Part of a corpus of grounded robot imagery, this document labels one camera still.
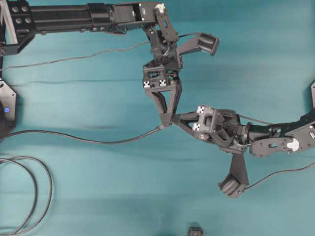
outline mounting plate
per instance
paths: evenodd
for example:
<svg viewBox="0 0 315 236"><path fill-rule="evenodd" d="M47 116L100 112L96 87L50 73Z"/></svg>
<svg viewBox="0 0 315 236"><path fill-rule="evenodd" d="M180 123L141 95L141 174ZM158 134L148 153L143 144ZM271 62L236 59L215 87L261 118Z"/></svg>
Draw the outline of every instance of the mounting plate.
<svg viewBox="0 0 315 236"><path fill-rule="evenodd" d="M15 127L16 93L0 79L0 137Z"/></svg>

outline teal fabric surface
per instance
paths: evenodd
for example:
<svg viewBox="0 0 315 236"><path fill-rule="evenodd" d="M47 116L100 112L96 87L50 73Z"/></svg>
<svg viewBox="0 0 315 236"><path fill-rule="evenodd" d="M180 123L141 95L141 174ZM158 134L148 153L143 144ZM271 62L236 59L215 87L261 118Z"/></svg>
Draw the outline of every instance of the teal fabric surface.
<svg viewBox="0 0 315 236"><path fill-rule="evenodd" d="M85 0L30 0L31 5L85 4ZM204 31L220 38L215 57L185 56L178 113L200 104L269 122L291 122L311 109L315 79L315 1L165 0L179 33ZM142 30L124 37L102 33L37 35L5 66L84 56L146 41ZM17 130L48 129L114 141L160 124L142 89L150 47L93 59L10 69L3 79L18 93ZM217 187L231 156L169 127L137 142L100 146L45 134L0 143L2 156L30 155L54 177L54 199L30 235L185 236L200 225L206 236L313 236L315 168L278 175L229 199ZM246 154L251 183L315 160L315 149L254 158ZM48 182L37 165L39 204ZM32 182L18 167L0 167L0 230L17 226L32 203Z"/></svg>

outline bolt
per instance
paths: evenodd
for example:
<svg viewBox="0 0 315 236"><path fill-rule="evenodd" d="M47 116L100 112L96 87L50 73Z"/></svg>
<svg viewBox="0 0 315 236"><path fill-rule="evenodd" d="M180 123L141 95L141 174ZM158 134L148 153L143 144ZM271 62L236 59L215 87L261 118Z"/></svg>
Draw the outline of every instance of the bolt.
<svg viewBox="0 0 315 236"><path fill-rule="evenodd" d="M22 23L22 19L21 18L16 18L15 22L18 23L18 24L21 24Z"/></svg>
<svg viewBox="0 0 315 236"><path fill-rule="evenodd" d="M27 18L25 18L25 22L29 24L32 22L32 19L30 17L27 17Z"/></svg>
<svg viewBox="0 0 315 236"><path fill-rule="evenodd" d="M12 7L12 11L15 12L15 13L19 12L19 8L17 6L14 6L14 7Z"/></svg>
<svg viewBox="0 0 315 236"><path fill-rule="evenodd" d="M22 6L22 11L27 12L29 9L27 6Z"/></svg>

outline wire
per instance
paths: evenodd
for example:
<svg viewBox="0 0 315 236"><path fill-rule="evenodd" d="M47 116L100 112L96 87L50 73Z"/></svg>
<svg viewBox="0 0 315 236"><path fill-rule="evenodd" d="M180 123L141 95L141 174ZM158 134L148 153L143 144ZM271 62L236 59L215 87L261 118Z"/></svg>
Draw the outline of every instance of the wire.
<svg viewBox="0 0 315 236"><path fill-rule="evenodd" d="M269 123L269 122L265 122L265 121L262 121L262 120L259 120L259 119L246 117L246 116L243 116L243 115L239 115L239 117L244 118L244 119L248 119L248 120L251 120L251 121L255 121L255 122L258 122L258 123L266 124L266 125L273 125L273 123Z"/></svg>
<svg viewBox="0 0 315 236"><path fill-rule="evenodd" d="M34 210L36 208L37 199L38 199L38 186L37 186L37 182L36 182L36 179L35 179L33 173L27 167L25 167L21 163L17 162L19 160L31 160L31 161L35 161L35 162L39 163L42 166L42 168L45 170L45 172L46 172L46 174L48 176L48 180L49 180L49 194L48 194L48 201L47 201L46 208L45 208L44 212L42 213L42 215L40 216L40 218L34 224L32 224L31 226L29 226L26 229L23 229L23 228L26 225L26 223L29 221L31 216L33 215ZM50 173L48 167L46 166L46 164L43 163L42 161L38 160L37 158L29 157L29 156L17 156L17 157L13 157L13 158L9 158L9 159L0 158L0 165L4 164L4 163L15 164L15 165L20 166L21 168L23 168L30 175L30 177L31 177L31 179L33 181L33 185L34 185L34 201L33 201L33 205L31 207L31 210L30 210L29 214L27 215L26 219L12 233L10 233L10 234L0 234L0 236L20 236L20 235L26 234L27 232L31 231L36 226L38 226L39 223L46 216L46 214L47 214L47 212L49 210L50 204L51 204L52 196L53 196L53 181L52 181L51 173Z"/></svg>
<svg viewBox="0 0 315 236"><path fill-rule="evenodd" d="M158 131L161 131L164 128L165 128L165 126L159 125L155 129L153 129L153 130L151 130L151 131L149 131L147 133L144 133L142 135L139 135L137 137L134 137L134 138L131 138L131 139L126 139L126 140L113 141L113 142L103 142L103 141L82 139L82 138L79 138L79 137L76 137L76 136L72 136L72 135L69 135L69 134L65 134L65 133L60 133L60 132L55 132L55 131L47 131L47 130L37 130L37 129L22 130L22 131L10 133L10 134L7 134L7 135L1 137L1 140L7 139L7 138L15 136L15 135L26 134L26 133L44 133L44 134L54 134L54 135L58 135L58 136L62 136L62 137L74 139L74 140L77 140L77 141L80 141L80 142L90 143L90 144L114 145L114 144L129 143L129 142L133 142L133 141L142 139L142 138L147 137L147 136L149 136L151 134L154 134L154 133L156 133Z"/></svg>
<svg viewBox="0 0 315 236"><path fill-rule="evenodd" d="M185 34L180 35L179 38L192 36L192 35L199 35L199 34L202 34L202 32L185 33Z"/></svg>
<svg viewBox="0 0 315 236"><path fill-rule="evenodd" d="M269 177L271 177L271 176L273 176L273 175L275 175L275 174L292 173L292 172L304 171L304 170L306 170L306 169L312 167L313 165L315 165L315 162L313 162L312 164L310 164L310 165L308 165L308 166L306 166L306 167L302 167L302 168L300 168L300 169L284 170L284 171L277 171L277 172L274 172L274 173L272 173L272 174L270 174L270 175L267 175L265 178L262 178L260 181L258 181L258 182L256 182L256 183L252 184L251 186L249 186L249 187L247 187L247 188L245 188L245 189L250 189L250 188L252 188L252 187L254 187L254 186L260 184L261 182L265 181L267 178L269 178Z"/></svg>
<svg viewBox="0 0 315 236"><path fill-rule="evenodd" d="M88 55L88 56L82 56L82 57L70 57L70 58L63 58L63 59L59 59L59 60L52 60L52 61L46 61L46 62L40 62L40 63L34 63L34 64L27 64L27 65L12 65L12 66L8 66L5 68L0 69L0 71L4 71L4 70L8 70L11 68L24 68L24 67L33 67L33 66L39 66L39 65L47 65L47 64L54 64L54 63L58 63L58 62L62 62L62 61L69 61L69 60L80 60L80 59L88 59L88 58L93 58L96 57L98 55L104 54L104 53L113 53L113 52L129 52L135 48L139 48L141 46L147 45L149 44L148 41L146 42L142 42L142 43L138 43L132 47L129 48L125 48L125 49L107 49L107 50L102 50L100 52Z"/></svg>

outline small black object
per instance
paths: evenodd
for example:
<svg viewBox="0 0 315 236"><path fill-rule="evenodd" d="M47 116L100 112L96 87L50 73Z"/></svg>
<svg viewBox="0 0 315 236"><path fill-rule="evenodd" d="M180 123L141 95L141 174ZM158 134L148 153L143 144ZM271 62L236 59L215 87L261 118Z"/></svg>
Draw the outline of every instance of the small black object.
<svg viewBox="0 0 315 236"><path fill-rule="evenodd" d="M203 230L200 227L190 227L188 236L203 236Z"/></svg>

